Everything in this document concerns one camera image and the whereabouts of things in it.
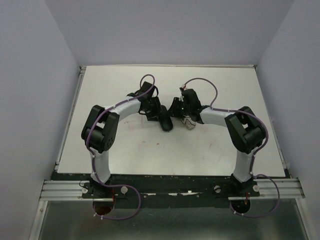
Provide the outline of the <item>black mounting base rail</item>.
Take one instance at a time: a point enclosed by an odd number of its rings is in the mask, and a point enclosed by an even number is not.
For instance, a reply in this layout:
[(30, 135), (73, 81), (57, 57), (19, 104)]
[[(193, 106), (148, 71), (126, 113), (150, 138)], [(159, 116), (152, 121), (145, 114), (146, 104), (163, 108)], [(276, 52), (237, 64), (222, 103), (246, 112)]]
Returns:
[(112, 174), (105, 186), (84, 183), (82, 197), (119, 209), (227, 208), (231, 199), (258, 197), (257, 185), (233, 176)]

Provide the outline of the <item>aluminium frame rail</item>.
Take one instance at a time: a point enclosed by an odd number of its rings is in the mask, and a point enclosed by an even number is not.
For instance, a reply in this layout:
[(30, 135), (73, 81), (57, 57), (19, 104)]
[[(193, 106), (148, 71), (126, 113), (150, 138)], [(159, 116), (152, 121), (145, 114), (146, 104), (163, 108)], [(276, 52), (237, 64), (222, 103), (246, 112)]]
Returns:
[(65, 146), (65, 143), (66, 143), (66, 140), (67, 140), (68, 132), (69, 132), (70, 125), (71, 125), (71, 122), (72, 122), (72, 117), (73, 117), (73, 114), (74, 114), (74, 110), (75, 110), (75, 107), (76, 107), (77, 99), (78, 99), (78, 96), (79, 96), (79, 93), (80, 93), (80, 89), (81, 89), (81, 85), (82, 85), (82, 82), (83, 82), (83, 79), (84, 79), (84, 76), (85, 76), (86, 69), (87, 69), (87, 66), (80, 66), (79, 67), (79, 75), (78, 75), (77, 85), (76, 85), (75, 93), (74, 93), (74, 96), (73, 96), (73, 99), (72, 99), (72, 104), (71, 104), (69, 115), (68, 115), (68, 119), (67, 119), (67, 122), (66, 122), (66, 127), (65, 127), (65, 130), (64, 130), (62, 142), (61, 142), (61, 145), (60, 145), (60, 148), (59, 148), (59, 151), (58, 151), (58, 155), (57, 155), (57, 158), (56, 158), (56, 161), (55, 161), (55, 165), (54, 165), (54, 169), (53, 169), (54, 172), (57, 172), (58, 169), (59, 169), (59, 164), (61, 162), (61, 157), (62, 157), (64, 146)]
[(32, 240), (309, 240), (298, 196), (283, 196), (270, 216), (247, 219), (230, 209), (143, 209), (128, 220), (94, 216), (81, 181), (45, 181)]

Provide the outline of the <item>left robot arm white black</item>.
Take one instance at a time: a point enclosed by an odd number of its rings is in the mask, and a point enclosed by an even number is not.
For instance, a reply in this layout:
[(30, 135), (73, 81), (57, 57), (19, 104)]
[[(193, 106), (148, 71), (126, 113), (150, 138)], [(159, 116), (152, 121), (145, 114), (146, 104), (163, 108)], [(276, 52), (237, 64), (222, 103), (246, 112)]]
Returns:
[(109, 169), (109, 150), (115, 142), (119, 122), (130, 115), (146, 116), (148, 121), (158, 122), (163, 131), (172, 129), (172, 122), (161, 105), (159, 90), (149, 82), (144, 82), (139, 90), (128, 94), (125, 100), (111, 106), (92, 107), (81, 138), (90, 152), (92, 173), (96, 181), (93, 191), (101, 198), (107, 197), (111, 185), (107, 182), (111, 176)]

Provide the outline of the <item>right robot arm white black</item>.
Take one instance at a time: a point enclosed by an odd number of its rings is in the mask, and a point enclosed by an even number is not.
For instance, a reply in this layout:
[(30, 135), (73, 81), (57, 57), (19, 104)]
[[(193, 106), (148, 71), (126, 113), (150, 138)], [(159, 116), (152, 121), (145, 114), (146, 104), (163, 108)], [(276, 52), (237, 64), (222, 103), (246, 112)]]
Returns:
[(237, 150), (235, 168), (230, 183), (230, 191), (241, 196), (248, 190), (247, 182), (253, 176), (256, 154), (266, 146), (269, 133), (266, 125), (248, 106), (240, 109), (214, 108), (202, 105), (193, 89), (181, 90), (181, 96), (175, 97), (168, 110), (170, 116), (186, 119), (192, 125), (211, 124), (225, 127), (231, 142)]

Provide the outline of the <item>marbled glasses case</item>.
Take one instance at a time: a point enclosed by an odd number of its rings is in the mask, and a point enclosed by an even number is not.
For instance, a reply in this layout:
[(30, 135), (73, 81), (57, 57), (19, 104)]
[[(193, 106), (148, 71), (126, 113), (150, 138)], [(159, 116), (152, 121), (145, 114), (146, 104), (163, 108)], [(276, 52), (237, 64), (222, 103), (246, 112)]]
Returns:
[(193, 121), (190, 116), (184, 116), (180, 121), (189, 131), (193, 130), (197, 125), (197, 123)]

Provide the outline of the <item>aluminium frame rail front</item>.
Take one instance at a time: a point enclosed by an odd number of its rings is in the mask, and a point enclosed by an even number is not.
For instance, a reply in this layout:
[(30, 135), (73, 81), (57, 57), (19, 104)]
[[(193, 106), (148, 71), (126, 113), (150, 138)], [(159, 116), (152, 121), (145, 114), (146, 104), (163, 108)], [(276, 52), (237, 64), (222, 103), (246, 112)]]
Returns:
[(94, 216), (81, 181), (45, 181), (32, 240), (309, 240), (298, 196), (283, 196), (270, 216), (247, 219), (230, 209), (143, 209), (128, 220)]

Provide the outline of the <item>aluminium frame rail left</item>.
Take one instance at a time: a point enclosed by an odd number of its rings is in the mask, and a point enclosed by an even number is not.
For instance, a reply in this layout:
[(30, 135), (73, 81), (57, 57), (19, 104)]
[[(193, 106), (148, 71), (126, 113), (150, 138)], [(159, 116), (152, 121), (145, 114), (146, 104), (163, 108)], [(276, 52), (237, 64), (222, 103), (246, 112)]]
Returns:
[(62, 142), (61, 142), (61, 145), (60, 145), (60, 148), (59, 148), (59, 151), (58, 151), (58, 155), (57, 155), (57, 158), (56, 158), (56, 161), (55, 161), (55, 165), (54, 165), (54, 169), (53, 169), (54, 172), (57, 172), (58, 169), (59, 169), (59, 164), (61, 162), (61, 157), (62, 157), (64, 146), (65, 146), (65, 143), (66, 143), (66, 140), (67, 140), (68, 132), (69, 132), (70, 125), (71, 125), (71, 122), (72, 122), (72, 117), (73, 117), (73, 114), (74, 114), (74, 110), (75, 110), (75, 107), (76, 107), (77, 99), (78, 99), (78, 96), (79, 96), (79, 93), (80, 93), (80, 89), (81, 89), (81, 85), (82, 85), (82, 82), (83, 82), (83, 79), (84, 79), (84, 76), (85, 76), (86, 69), (87, 69), (87, 66), (80, 66), (79, 67), (79, 75), (78, 75), (77, 85), (76, 85), (75, 93), (74, 93), (74, 96), (73, 96), (73, 99), (72, 99), (72, 104), (71, 104), (69, 115), (68, 115), (68, 119), (67, 119), (67, 122), (66, 122), (66, 127), (65, 127), (65, 130), (64, 130)]

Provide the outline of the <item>black glasses case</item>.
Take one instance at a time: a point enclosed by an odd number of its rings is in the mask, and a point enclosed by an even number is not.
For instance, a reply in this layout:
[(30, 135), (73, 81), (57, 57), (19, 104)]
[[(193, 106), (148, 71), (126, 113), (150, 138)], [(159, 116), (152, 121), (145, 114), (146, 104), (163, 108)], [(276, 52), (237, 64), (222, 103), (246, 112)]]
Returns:
[(173, 122), (171, 120), (171, 116), (164, 105), (161, 105), (160, 109), (161, 114), (158, 117), (160, 127), (164, 132), (170, 132), (173, 129)]

